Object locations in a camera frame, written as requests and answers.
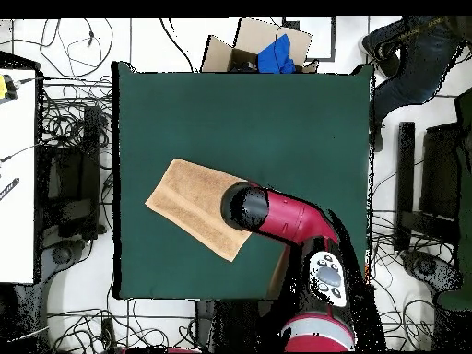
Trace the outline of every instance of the table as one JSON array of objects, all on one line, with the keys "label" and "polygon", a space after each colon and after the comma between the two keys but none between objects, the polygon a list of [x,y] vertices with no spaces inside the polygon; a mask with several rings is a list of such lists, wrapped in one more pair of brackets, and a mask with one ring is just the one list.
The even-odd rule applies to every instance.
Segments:
[{"label": "table", "polygon": [[358,71],[138,74],[113,63],[113,296],[266,297],[282,243],[252,235],[229,263],[145,206],[175,158],[333,209],[363,271],[372,67]]},{"label": "table", "polygon": [[[14,80],[35,77],[34,70],[0,68],[0,74]],[[36,89],[30,82],[21,86],[16,100],[0,105],[0,159],[36,142]],[[0,168],[0,191],[19,178],[18,185],[0,201],[0,282],[33,283],[35,157],[32,147]]]}]

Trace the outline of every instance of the white table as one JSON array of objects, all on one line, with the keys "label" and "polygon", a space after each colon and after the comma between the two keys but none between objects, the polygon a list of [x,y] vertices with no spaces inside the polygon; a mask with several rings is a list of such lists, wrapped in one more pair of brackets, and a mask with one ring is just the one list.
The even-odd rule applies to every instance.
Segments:
[{"label": "white table", "polygon": [[[0,69],[14,80],[35,77],[33,70]],[[22,85],[18,98],[0,105],[0,159],[35,143],[35,82]],[[34,157],[25,150],[0,167],[0,192],[17,186],[0,201],[0,282],[31,284],[34,272]]]}]

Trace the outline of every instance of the floor tile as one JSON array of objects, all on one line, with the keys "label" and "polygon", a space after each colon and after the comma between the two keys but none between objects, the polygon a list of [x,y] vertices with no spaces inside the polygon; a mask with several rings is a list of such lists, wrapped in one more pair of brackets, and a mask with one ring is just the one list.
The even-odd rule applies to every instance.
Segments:
[{"label": "floor tile", "polygon": [[[90,46],[87,21],[95,37]],[[39,62],[41,71],[48,77],[76,76],[93,80],[110,75],[113,60],[129,61],[130,19],[108,19],[110,26],[103,18],[87,21],[79,18],[61,19],[57,28],[57,19],[47,23],[44,19],[19,19],[15,22],[15,39],[38,43],[44,32],[42,43],[51,43],[51,46],[40,50],[39,45],[18,41],[15,42],[15,54]],[[100,63],[92,75],[86,75]]]},{"label": "floor tile", "polygon": [[[164,26],[189,57],[194,70],[200,70],[208,35],[228,45],[234,42],[239,18],[164,18]],[[166,35],[158,18],[133,19],[132,64],[138,72],[190,72],[190,66]],[[152,50],[148,41],[152,39]]]},{"label": "floor tile", "polygon": [[455,65],[444,77],[438,94],[460,95],[472,86],[472,53],[465,48]]},{"label": "floor tile", "polygon": [[336,60],[321,62],[318,73],[350,74],[365,56],[359,50],[358,41],[367,34],[367,17],[336,17]]},{"label": "floor tile", "polygon": [[2,43],[11,40],[11,25],[10,19],[0,19],[0,51],[2,52],[11,53],[12,44]]}]

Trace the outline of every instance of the black border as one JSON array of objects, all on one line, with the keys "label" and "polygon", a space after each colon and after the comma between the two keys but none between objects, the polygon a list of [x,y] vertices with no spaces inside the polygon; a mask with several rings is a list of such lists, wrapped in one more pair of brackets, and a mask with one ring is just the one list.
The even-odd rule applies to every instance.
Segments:
[{"label": "black border", "polygon": [[[41,65],[35,61],[28,60],[23,57],[19,57],[12,53],[0,52],[0,68],[12,69],[12,70],[34,70],[35,77],[43,77],[40,71]],[[42,115],[43,105],[42,98],[44,96],[44,87],[42,80],[35,81],[35,100],[36,110],[34,113],[34,145],[39,143],[42,135]],[[42,249],[42,212],[38,197],[38,159],[39,151],[34,148],[34,246],[33,246],[33,284],[37,284],[41,281],[41,249]]]},{"label": "black border", "polygon": [[120,290],[122,286],[122,239],[121,227],[122,219],[120,212],[122,183],[120,177],[120,72],[118,70],[117,61],[113,61],[112,68],[112,174],[113,174],[113,280],[112,280],[112,296],[116,300],[122,300]]}]

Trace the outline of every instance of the cardboard box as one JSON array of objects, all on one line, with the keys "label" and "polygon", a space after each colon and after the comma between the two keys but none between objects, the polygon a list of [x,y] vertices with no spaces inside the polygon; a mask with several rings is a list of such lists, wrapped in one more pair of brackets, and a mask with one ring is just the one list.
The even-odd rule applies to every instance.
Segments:
[{"label": "cardboard box", "polygon": [[234,47],[210,35],[206,42],[201,72],[228,72],[244,62],[255,63],[257,55],[282,35],[290,41],[289,57],[297,72],[316,73],[318,62],[303,66],[313,36],[295,29],[281,28],[252,18],[241,18]]}]

